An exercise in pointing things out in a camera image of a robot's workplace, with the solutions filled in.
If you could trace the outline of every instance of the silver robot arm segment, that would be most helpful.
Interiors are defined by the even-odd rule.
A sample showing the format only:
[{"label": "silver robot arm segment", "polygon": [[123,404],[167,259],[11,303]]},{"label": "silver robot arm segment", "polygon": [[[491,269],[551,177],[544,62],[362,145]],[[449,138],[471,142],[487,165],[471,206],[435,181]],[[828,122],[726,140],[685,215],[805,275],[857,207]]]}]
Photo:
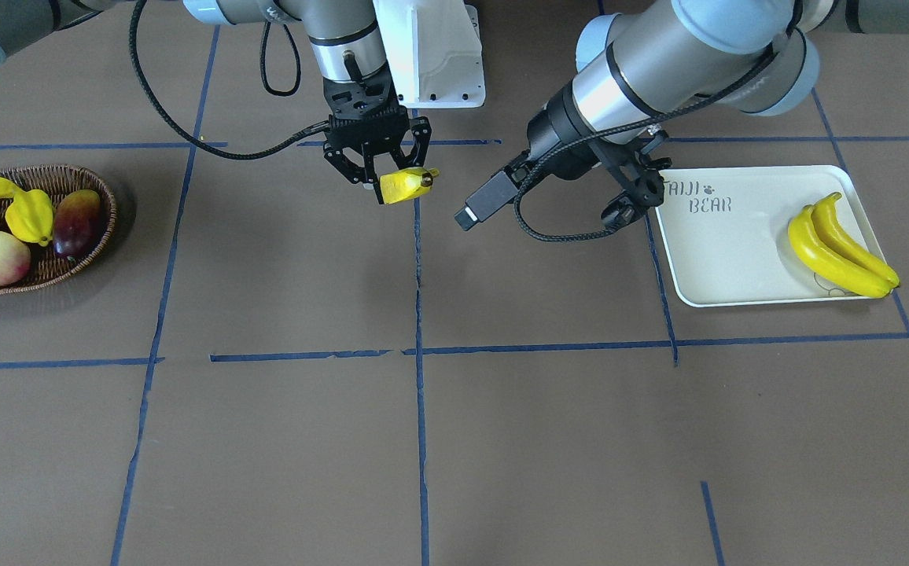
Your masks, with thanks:
[{"label": "silver robot arm segment", "polygon": [[[819,25],[909,33],[909,2],[656,0],[640,14],[595,18],[577,43],[577,76],[529,122],[529,148],[470,194],[455,221],[472,229],[504,205],[519,203],[542,178],[573,180],[602,164],[621,185],[602,212],[605,229],[634,222],[663,203],[658,171],[670,163],[650,159],[649,151],[667,135],[656,132],[643,141],[637,136],[644,128],[598,132],[710,99],[771,51],[775,57],[763,71],[716,101],[753,116],[789,111],[818,78],[818,51],[804,33]],[[576,145],[564,150],[568,144]],[[518,221],[528,230],[520,216]]]},{"label": "silver robot arm segment", "polygon": [[[372,0],[184,0],[200,21],[216,25],[300,22],[322,73],[329,105],[329,129],[322,144],[326,160],[351,183],[372,187],[385,203],[374,168],[376,155],[388,154],[399,169],[425,163],[430,125],[409,118],[395,94]],[[407,132],[414,146],[400,145]],[[354,164],[344,149],[357,152]]]},{"label": "silver robot arm segment", "polygon": [[112,8],[116,0],[0,0],[0,64],[59,29]]}]

